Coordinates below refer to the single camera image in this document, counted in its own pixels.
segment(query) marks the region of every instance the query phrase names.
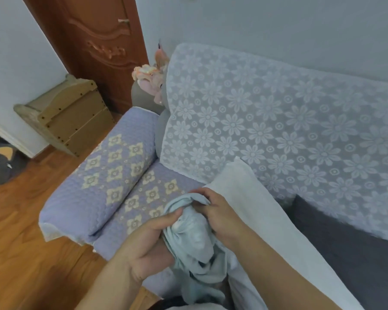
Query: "baseboard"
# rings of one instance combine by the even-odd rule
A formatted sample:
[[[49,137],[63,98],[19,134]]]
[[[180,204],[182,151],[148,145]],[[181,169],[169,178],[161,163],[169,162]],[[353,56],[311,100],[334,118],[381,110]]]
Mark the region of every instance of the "baseboard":
[[[21,152],[23,152],[26,156],[29,158],[33,158],[35,156],[35,153],[29,150],[19,139],[16,139],[12,135],[10,135],[8,132],[6,132],[1,126],[0,126],[0,137],[4,140],[8,141],[10,144],[15,146],[17,149],[19,149]]]

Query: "sofa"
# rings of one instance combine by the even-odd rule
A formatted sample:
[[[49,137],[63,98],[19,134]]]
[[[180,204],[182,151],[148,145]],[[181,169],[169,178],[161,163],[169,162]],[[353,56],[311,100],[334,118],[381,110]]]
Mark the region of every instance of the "sofa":
[[[211,88],[212,96],[204,92]],[[237,155],[282,206],[299,194],[327,215],[388,239],[388,83],[181,44],[162,92],[164,107],[134,83],[134,107],[43,207],[45,240],[66,236],[109,260],[168,201],[210,182]],[[240,94],[246,101],[236,103]],[[209,133],[219,110],[222,119],[214,122],[221,128]],[[177,134],[182,124],[193,131],[187,138]],[[211,146],[189,138],[203,131],[198,124],[209,128]],[[240,137],[244,132],[248,137]],[[179,160],[173,143],[193,147],[191,156]],[[144,285],[161,297],[178,291],[170,270]]]

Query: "sofa armrest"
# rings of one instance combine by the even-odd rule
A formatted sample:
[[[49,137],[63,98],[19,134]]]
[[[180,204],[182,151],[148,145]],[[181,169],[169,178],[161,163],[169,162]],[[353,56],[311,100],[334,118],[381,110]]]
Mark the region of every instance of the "sofa armrest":
[[[46,227],[43,233],[55,228],[79,243],[97,239],[100,229],[156,159],[157,120],[157,114],[137,107],[124,114],[47,200],[39,216],[39,225]]]

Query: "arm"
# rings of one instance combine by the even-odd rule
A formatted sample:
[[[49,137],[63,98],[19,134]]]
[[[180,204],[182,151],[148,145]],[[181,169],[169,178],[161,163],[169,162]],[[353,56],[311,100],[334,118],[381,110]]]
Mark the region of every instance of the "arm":
[[[127,310],[142,281],[174,263],[161,231],[174,224],[182,209],[151,219],[124,241],[114,257],[102,269],[76,310]]]
[[[270,310],[340,310],[243,223],[223,196],[209,188],[192,192],[210,200],[211,205],[194,207],[207,217],[216,237],[234,252]]]

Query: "pink plush toy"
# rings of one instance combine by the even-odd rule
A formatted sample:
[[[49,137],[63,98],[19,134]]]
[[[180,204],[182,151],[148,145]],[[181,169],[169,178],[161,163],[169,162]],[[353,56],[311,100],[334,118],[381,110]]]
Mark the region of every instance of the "pink plush toy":
[[[169,57],[158,43],[158,50],[155,52],[155,66],[143,65],[135,67],[132,78],[138,82],[140,88],[154,96],[154,102],[162,105],[161,86],[163,85],[164,71],[170,62]]]

